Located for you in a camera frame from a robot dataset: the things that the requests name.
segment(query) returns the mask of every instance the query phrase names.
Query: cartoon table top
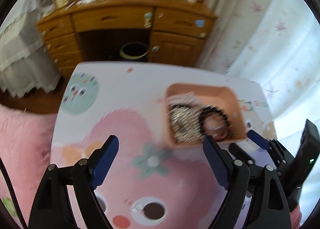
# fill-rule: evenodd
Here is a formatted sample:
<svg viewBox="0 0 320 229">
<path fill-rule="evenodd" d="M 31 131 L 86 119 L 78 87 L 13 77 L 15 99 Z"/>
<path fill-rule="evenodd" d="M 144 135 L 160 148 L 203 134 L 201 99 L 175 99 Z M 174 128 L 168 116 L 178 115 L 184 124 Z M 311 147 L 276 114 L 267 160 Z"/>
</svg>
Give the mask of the cartoon table top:
<svg viewBox="0 0 320 229">
<path fill-rule="evenodd" d="M 51 162 L 59 167 L 74 165 L 109 135 L 118 137 L 119 152 L 95 190 L 115 229 L 207 229 L 226 195 L 201 147 L 165 148 L 164 93 L 175 82 L 230 87 L 245 122 L 267 138 L 275 135 L 268 105 L 255 82 L 171 65 L 79 64 L 58 112 Z M 258 165 L 272 163 L 253 142 L 246 140 L 240 146 Z M 86 228 L 72 188 L 69 195 L 77 225 Z M 246 199 L 236 228 L 242 227 L 249 203 Z"/>
</svg>

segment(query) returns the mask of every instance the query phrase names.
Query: orange container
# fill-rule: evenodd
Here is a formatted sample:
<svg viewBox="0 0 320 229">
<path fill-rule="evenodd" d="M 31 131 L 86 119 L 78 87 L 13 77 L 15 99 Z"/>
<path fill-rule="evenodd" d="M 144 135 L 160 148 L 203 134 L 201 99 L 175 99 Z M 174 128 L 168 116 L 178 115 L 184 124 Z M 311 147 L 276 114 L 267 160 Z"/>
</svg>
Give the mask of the orange container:
<svg viewBox="0 0 320 229">
<path fill-rule="evenodd" d="M 201 105 L 214 105 L 227 115 L 230 123 L 230 130 L 232 131 L 232 137 L 228 137 L 226 141 L 243 140 L 247 138 L 246 127 L 239 109 L 240 106 L 238 104 L 236 95 L 230 88 L 225 86 L 205 86 L 190 83 L 174 83 L 167 88 L 164 103 L 164 135 L 166 143 L 169 147 L 187 148 L 201 145 L 200 142 L 198 144 L 177 144 L 175 142 L 174 133 L 170 124 L 168 97 L 172 95 L 186 94 L 189 92 L 194 93 L 194 95 L 199 99 Z"/>
</svg>

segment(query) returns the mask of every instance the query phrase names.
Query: blue gripper pad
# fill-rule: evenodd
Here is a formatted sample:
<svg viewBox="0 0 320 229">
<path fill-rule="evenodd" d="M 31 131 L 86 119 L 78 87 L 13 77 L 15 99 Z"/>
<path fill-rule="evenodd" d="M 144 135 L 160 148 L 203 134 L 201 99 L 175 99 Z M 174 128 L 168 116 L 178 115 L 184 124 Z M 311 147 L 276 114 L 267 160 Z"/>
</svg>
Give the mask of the blue gripper pad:
<svg viewBox="0 0 320 229">
<path fill-rule="evenodd" d="M 268 143 L 268 141 L 260 136 L 258 133 L 256 133 L 254 130 L 249 130 L 247 132 L 247 137 L 252 140 L 255 144 L 257 144 L 260 148 L 262 148 L 263 150 L 269 150 L 270 149 L 270 145 Z"/>
<path fill-rule="evenodd" d="M 93 178 L 90 183 L 90 187 L 92 188 L 92 190 L 96 189 L 97 186 L 102 185 L 111 167 L 111 164 L 118 153 L 118 150 L 119 150 L 119 140 L 116 136 L 114 136 L 108 148 L 100 157 L 95 168 L 92 169 Z"/>
<path fill-rule="evenodd" d="M 223 186 L 225 190 L 228 190 L 230 183 L 228 181 L 227 165 L 224 163 L 217 153 L 217 150 L 212 146 L 207 137 L 203 140 L 202 148 L 218 184 Z"/>
</svg>

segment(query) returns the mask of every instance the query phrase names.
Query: white curtain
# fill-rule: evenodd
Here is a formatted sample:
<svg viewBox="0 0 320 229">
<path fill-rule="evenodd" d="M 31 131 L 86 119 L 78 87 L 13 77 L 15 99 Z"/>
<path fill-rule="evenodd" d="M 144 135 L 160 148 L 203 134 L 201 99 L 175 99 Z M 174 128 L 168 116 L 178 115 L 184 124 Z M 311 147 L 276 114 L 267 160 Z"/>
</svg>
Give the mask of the white curtain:
<svg viewBox="0 0 320 229">
<path fill-rule="evenodd" d="M 55 89 L 60 73 L 36 28 L 49 0 L 18 0 L 0 27 L 0 89 L 22 97 L 32 88 Z"/>
<path fill-rule="evenodd" d="M 305 119 L 320 129 L 320 26 L 304 0 L 212 0 L 218 15 L 197 66 L 258 82 L 278 139 L 295 155 Z M 320 160 L 300 199 L 302 222 L 320 197 Z"/>
</svg>

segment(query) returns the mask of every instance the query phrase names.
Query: black trash can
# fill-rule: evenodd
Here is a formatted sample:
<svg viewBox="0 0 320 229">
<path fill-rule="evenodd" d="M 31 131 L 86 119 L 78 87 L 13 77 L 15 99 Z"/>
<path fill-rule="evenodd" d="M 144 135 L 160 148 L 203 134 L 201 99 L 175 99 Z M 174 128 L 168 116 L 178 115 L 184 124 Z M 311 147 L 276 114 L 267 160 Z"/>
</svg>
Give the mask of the black trash can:
<svg viewBox="0 0 320 229">
<path fill-rule="evenodd" d="M 121 48 L 120 55 L 124 61 L 146 62 L 148 52 L 148 46 L 145 43 L 130 42 Z"/>
</svg>

